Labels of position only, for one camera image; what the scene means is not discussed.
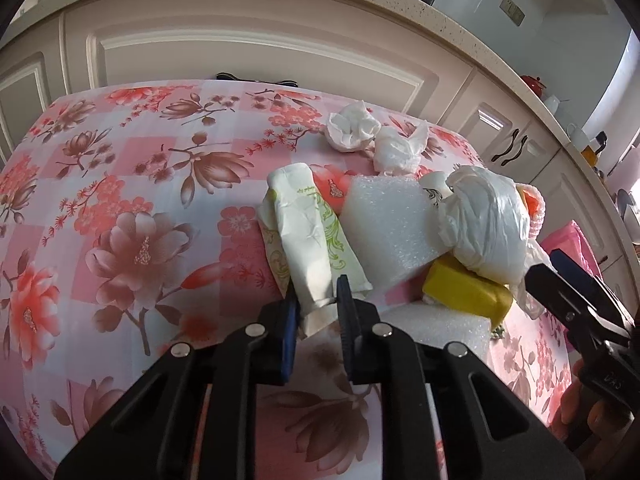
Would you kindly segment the person's right hand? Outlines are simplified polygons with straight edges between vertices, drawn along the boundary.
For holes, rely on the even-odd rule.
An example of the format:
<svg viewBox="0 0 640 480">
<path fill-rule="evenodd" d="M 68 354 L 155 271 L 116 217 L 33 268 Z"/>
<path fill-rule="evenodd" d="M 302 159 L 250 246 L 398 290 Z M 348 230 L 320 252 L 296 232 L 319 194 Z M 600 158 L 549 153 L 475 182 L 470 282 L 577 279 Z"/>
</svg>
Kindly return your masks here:
<svg viewBox="0 0 640 480">
<path fill-rule="evenodd" d="M 634 422 L 634 415 L 602 398 L 588 403 L 586 394 L 590 390 L 584 388 L 579 379 L 583 367 L 583 359 L 574 364 L 574 380 L 562 394 L 560 407 L 556 410 L 549 429 L 556 438 L 565 441 L 574 426 L 585 422 L 590 434 L 597 438 L 597 443 L 589 453 L 582 456 L 582 463 L 585 467 L 591 463 L 592 468 L 597 468 L 600 463 L 613 456 Z"/>
</svg>

